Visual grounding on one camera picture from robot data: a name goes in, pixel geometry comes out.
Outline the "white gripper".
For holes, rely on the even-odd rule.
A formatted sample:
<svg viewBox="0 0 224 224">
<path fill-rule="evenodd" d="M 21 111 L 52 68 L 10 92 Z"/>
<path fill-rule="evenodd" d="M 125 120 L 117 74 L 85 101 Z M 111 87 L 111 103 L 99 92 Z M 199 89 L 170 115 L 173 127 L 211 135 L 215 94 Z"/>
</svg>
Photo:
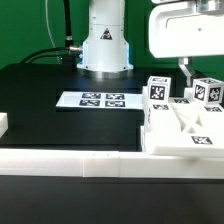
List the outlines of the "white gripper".
<svg viewBox="0 0 224 224">
<path fill-rule="evenodd" d="M 178 58 L 192 86 L 194 56 L 224 55 L 224 0 L 184 0 L 157 5 L 149 17 L 149 49 L 155 58 Z"/>
</svg>

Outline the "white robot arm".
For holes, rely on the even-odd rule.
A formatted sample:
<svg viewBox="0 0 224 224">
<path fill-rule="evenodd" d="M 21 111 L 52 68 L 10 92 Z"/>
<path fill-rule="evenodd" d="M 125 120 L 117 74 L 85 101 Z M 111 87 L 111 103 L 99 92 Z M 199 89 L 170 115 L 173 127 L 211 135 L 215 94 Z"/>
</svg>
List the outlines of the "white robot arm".
<svg viewBox="0 0 224 224">
<path fill-rule="evenodd" d="M 156 58 L 176 58 L 187 82 L 195 71 L 191 59 L 224 55 L 224 0 L 150 0 L 148 43 Z M 96 77 L 118 77 L 131 70 L 124 38 L 125 0 L 90 0 L 89 35 L 80 69 Z"/>
</svg>

